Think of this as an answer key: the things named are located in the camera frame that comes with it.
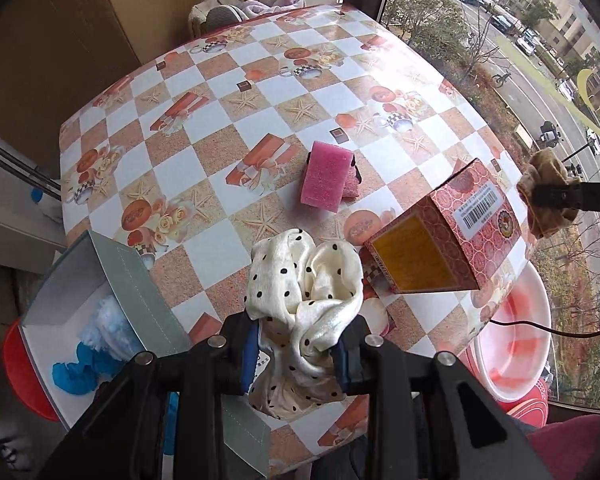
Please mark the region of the tan brown sock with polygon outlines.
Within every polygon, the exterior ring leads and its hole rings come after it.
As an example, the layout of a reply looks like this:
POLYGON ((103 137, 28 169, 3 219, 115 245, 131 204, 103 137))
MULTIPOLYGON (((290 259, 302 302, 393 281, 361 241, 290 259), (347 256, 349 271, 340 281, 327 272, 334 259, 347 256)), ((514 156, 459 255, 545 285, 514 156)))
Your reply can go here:
POLYGON ((562 196, 568 194, 570 185, 579 183, 578 177, 568 176, 550 148, 531 156, 517 191, 528 208, 528 227, 535 238, 551 237, 573 224, 579 209, 567 207, 562 196))

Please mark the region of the white polka dot scrunchie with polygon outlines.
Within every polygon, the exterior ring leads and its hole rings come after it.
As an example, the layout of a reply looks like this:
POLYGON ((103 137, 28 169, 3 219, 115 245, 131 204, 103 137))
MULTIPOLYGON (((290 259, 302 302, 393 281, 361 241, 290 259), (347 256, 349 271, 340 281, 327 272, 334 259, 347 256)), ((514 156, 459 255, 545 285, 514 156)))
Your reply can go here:
POLYGON ((316 244, 290 229, 254 244, 244 303, 268 364, 251 387, 252 407, 294 420, 341 400, 329 350, 363 300, 361 259, 346 240, 316 244))

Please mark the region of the light blue fluffy fabric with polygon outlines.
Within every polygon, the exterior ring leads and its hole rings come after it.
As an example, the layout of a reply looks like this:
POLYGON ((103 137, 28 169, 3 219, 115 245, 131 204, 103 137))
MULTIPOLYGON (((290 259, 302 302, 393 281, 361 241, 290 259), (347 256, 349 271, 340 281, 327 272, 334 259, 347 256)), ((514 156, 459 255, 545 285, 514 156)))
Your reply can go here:
POLYGON ((79 332, 79 338, 94 350, 106 350, 110 356, 124 362, 144 350, 114 295, 97 301, 94 313, 79 332))

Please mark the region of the blue cloth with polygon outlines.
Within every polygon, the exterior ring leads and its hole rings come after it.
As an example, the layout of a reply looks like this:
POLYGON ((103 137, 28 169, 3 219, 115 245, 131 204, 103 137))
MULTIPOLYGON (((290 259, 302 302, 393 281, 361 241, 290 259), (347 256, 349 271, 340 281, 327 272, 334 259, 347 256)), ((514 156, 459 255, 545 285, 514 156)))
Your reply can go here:
POLYGON ((108 351, 94 350, 80 342, 76 346, 76 362, 55 363, 52 367, 52 379, 62 391, 83 396, 95 391, 102 378, 116 376, 124 364, 124 361, 110 356, 108 351))

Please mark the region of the small pink foam sponge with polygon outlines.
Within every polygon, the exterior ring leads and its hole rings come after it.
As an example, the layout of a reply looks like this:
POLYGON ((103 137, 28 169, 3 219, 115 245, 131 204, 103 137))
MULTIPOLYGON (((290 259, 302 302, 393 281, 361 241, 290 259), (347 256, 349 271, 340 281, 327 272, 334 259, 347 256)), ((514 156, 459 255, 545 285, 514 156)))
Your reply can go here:
POLYGON ((315 141, 304 173, 300 203, 337 212, 353 168, 353 153, 335 144, 315 141))

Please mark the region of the red patterned carton box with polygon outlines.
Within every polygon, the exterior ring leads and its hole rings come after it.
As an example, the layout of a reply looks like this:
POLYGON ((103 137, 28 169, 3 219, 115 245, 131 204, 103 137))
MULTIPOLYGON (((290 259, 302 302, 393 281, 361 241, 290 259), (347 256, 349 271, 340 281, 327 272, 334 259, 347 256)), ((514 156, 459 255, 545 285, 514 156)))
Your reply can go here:
POLYGON ((520 237, 512 205, 473 159, 365 242, 393 292, 483 287, 520 237))

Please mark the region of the pink white plastic basin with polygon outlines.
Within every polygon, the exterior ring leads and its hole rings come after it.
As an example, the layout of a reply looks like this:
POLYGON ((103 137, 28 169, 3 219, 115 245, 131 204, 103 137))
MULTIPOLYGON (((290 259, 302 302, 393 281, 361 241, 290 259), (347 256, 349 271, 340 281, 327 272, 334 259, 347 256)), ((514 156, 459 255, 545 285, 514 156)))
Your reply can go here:
POLYGON ((478 377, 496 400, 514 403, 535 386, 550 353, 551 327, 545 285, 528 263, 471 344, 478 377))

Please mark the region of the pink black small sock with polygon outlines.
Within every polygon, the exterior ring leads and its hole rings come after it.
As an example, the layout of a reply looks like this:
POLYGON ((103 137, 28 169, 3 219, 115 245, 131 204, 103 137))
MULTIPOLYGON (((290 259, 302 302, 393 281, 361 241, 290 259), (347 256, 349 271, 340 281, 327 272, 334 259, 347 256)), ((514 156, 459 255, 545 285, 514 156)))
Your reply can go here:
POLYGON ((360 196, 360 186, 362 184, 362 176, 358 166, 356 166, 355 158, 352 158, 351 166, 348 170, 347 177, 344 179, 342 199, 354 200, 360 196))

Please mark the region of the grey open storage box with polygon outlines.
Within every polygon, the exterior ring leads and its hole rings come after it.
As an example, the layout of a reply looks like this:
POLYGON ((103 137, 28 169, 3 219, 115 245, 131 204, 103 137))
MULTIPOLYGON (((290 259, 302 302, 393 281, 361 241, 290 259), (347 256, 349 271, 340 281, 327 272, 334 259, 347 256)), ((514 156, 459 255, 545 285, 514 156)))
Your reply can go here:
POLYGON ((246 394, 258 326, 238 312, 190 340, 136 251, 86 231, 19 326, 66 435, 43 479, 257 479, 268 426, 246 394))

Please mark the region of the red plastic stool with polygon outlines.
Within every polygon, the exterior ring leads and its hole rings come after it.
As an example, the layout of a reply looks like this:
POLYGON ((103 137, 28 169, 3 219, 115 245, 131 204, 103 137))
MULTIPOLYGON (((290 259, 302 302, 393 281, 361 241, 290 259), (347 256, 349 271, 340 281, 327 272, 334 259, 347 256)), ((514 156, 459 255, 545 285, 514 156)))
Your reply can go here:
POLYGON ((59 418, 47 399, 24 346, 19 318, 6 332, 2 344, 2 361, 9 385, 19 401, 35 415, 50 422, 58 422, 59 418))

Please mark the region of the checkered patterned tablecloth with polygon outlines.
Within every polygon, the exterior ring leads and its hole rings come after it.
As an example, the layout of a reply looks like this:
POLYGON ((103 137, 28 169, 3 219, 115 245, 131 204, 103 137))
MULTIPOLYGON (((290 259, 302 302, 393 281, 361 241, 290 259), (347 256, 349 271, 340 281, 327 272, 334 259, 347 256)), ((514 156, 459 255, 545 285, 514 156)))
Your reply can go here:
POLYGON ((478 158, 519 170, 449 81, 360 11, 260 18, 119 79, 59 131, 64 228, 137 249, 186 332, 242 310, 254 243, 286 230, 358 244, 478 158), (360 196, 300 203, 315 141, 353 153, 360 196))

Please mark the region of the chair with clothes pile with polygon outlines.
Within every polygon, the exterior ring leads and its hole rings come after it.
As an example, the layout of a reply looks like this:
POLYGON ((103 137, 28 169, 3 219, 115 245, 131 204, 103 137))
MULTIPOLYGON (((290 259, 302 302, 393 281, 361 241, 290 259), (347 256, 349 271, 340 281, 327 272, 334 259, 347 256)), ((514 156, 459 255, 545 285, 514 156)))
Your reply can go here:
POLYGON ((188 28, 197 39, 227 26, 305 7, 306 0, 204 0, 189 11, 188 28))

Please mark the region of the red handled mop poles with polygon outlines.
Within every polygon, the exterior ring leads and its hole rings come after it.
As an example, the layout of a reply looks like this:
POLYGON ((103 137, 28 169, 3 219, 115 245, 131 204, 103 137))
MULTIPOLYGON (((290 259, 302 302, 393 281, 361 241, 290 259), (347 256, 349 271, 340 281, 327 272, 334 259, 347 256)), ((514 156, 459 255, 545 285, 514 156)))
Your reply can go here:
POLYGON ((47 177, 45 174, 42 174, 42 172, 39 172, 1 147, 0 168, 22 182, 31 185, 32 188, 38 188, 51 198, 61 200, 59 183, 52 178, 47 177))

